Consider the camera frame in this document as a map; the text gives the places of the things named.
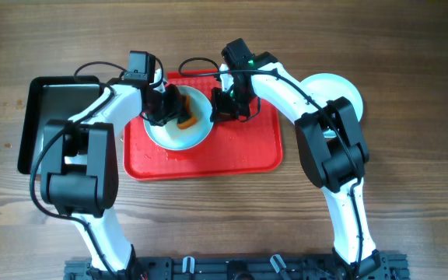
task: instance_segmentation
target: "white plate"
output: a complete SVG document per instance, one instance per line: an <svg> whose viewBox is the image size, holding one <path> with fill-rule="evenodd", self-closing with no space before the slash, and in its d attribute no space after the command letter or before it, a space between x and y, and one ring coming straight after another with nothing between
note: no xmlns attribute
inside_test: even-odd
<svg viewBox="0 0 448 280"><path fill-rule="evenodd" d="M177 119L169 121L162 127L152 126L145 121L145 130L150 139L158 146L172 151L182 151L200 144L214 124L210 121L212 105L203 93L190 86L177 86L177 88L181 95L191 98L190 108L198 119L197 123L189 128L179 129Z"/></svg>
<svg viewBox="0 0 448 280"><path fill-rule="evenodd" d="M361 120L364 111L361 94L347 79L335 74L321 73L305 78L301 84L322 107L326 106L329 100L336 100L342 96L347 98L354 107L357 120ZM328 130L324 132L324 137L333 138L335 134L332 130Z"/></svg>

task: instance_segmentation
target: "black cable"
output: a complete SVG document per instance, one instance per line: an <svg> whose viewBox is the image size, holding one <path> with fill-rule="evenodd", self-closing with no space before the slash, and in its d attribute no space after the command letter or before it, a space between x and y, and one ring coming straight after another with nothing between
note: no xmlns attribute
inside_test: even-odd
<svg viewBox="0 0 448 280"><path fill-rule="evenodd" d="M162 75L160 76L160 80L152 85L149 85L152 89L155 89L157 86L160 86L163 82L163 65L162 62L159 60L159 58L155 58L155 60L159 63L160 69L162 71Z"/></svg>
<svg viewBox="0 0 448 280"><path fill-rule="evenodd" d="M181 69L184 67L185 64L187 64L188 62L192 62L192 61L207 61L212 63L215 66L215 69L217 69L217 71L219 71L219 66L217 65L217 63L215 63L215 61L213 61L210 58L188 58L187 60L183 61L183 63L181 63L179 65L179 73L181 73Z"/></svg>
<svg viewBox="0 0 448 280"><path fill-rule="evenodd" d="M244 119L244 120L240 120L240 119L238 118L238 121L239 121L239 122L247 122L247 121L253 119L254 117L256 117L260 112L261 112L261 98L260 98L260 97L257 97L257 113L255 113L253 116L247 117L247 118Z"/></svg>
<svg viewBox="0 0 448 280"><path fill-rule="evenodd" d="M150 125L155 125L155 126L163 126L161 120L160 121L151 121L149 120L147 117L143 116L142 113L139 114L139 117L141 117L141 119L148 121Z"/></svg>
<svg viewBox="0 0 448 280"><path fill-rule="evenodd" d="M300 89L294 82L290 81L289 79L279 75L277 69L276 71L265 71L265 70L228 70L228 71L217 71L217 72L213 72L213 73L203 73L203 74L189 74L189 73L184 73L182 72L182 68L185 64L185 62L187 61L191 61L190 59L187 59L186 61L184 61L178 69L178 72L180 75L182 76L186 76L186 77L209 77L209 76L214 76L216 77L217 75L222 75L222 74L237 74L237 73L250 73L251 75L271 75L277 79L281 79L283 82L286 82L287 84L289 84L293 89L295 89L298 93L300 93L300 95L303 96L303 98L305 98L307 100L307 103L311 103L313 104L316 109L320 112L320 114L323 116L323 118L325 119L325 121L327 122L327 125L330 127L330 129L332 131L334 131L334 133L336 134L336 137L339 139L340 143L341 143L341 147L345 153L345 155L348 157L348 161L350 162L350 166L352 168L352 172L354 172L355 176L357 177L357 182L354 183L351 187L350 187L350 197L352 200L352 207L354 208L354 215L355 215L355 220L357 222L357 228L359 231L359 253L358 253L358 260L355 264L355 277L359 278L359 269L360 269L360 264L362 261L362 242L363 242L363 236L362 236L362 223L360 220L360 216L359 216L359 210L357 209L357 202L355 201L355 187L359 186L362 182L362 176L360 175L359 169L357 168L357 165L355 164L355 160L352 157L352 154L350 153L350 151L348 150L347 145L345 144L345 142L343 141L343 138L340 135L340 132L338 131L338 129L336 128L336 125L334 125L333 121L331 120L330 116L328 116L328 114L323 110L323 108L316 103L312 97L308 96L302 89Z"/></svg>
<svg viewBox="0 0 448 280"><path fill-rule="evenodd" d="M80 72L80 70L82 70L83 68L89 66L89 65L98 65L98 64L102 64L102 65L110 65L110 66L114 66L116 68L119 68L123 71L127 71L124 68L122 68L121 66L118 65L114 65L113 63L110 62L103 62L103 61L95 61L95 62L90 62L90 63L86 63L84 65L82 65L81 67L79 67L77 70L75 70L74 72L74 78L77 80L77 75ZM108 270L108 273L111 275L112 278L119 278L118 275L116 275L110 265L107 263L107 260L105 259L105 255L102 253L100 246L98 245L98 242L95 238L95 236L93 235L93 231L91 230L91 228L89 227L89 223L82 221L81 219L77 219L75 217L69 217L66 215L59 215L59 214L55 214L53 212L49 212L47 209L45 209L43 207L43 205L41 205L39 203L39 201L37 200L37 196L35 193L35 180L36 180L36 175L37 175L37 170L39 169L39 165L41 164L41 162L43 161L44 156L46 155L47 151L49 151L49 149L51 148L51 146L63 135L65 135L66 133L68 133L71 129L73 129L75 126L81 124L83 121L91 118L92 116L94 116L94 114L96 112L98 112L99 110L101 110L101 108L103 108L103 106L105 106L108 102L111 101L111 99L114 97L114 93L115 90L113 87L111 87L110 85L104 83L104 82L98 82L97 83L100 88L101 87L105 87L108 88L110 90L110 93L108 95L108 97L97 107L95 107L94 109L92 109L90 112L88 112L84 117L79 118L77 121L74 121L72 123L68 123L65 125L64 128L62 128L55 136L53 136L50 141L43 147L43 149L41 150L39 156L36 159L36 162L34 163L32 170L30 172L30 185L29 185L29 189L30 189L30 198L32 199L32 202L36 205L36 207L43 212L45 215L48 215L52 218L56 218L56 219L64 219L64 220L68 220L68 221L73 221L73 222L78 222L79 224L81 224L84 227L84 230L87 232L89 238L91 239L91 244L94 247L94 250L96 251L96 253L98 254L98 257L100 258L101 262L103 263L103 266Z"/></svg>
<svg viewBox="0 0 448 280"><path fill-rule="evenodd" d="M106 62L106 61L93 61L93 62L88 62L88 63L82 65L81 67L77 68L77 70L75 70L75 72L74 72L74 77L77 76L77 74L78 74L81 70L83 70L84 68L86 68L86 67L88 67L88 66L91 66L91 65L108 65L108 66L112 66L112 67L118 68L118 69L122 70L122 72L127 72L127 71L128 71L126 68L124 68L124 67L122 67L122 66L119 66L119 65L116 65L116 64L111 63L111 62Z"/></svg>

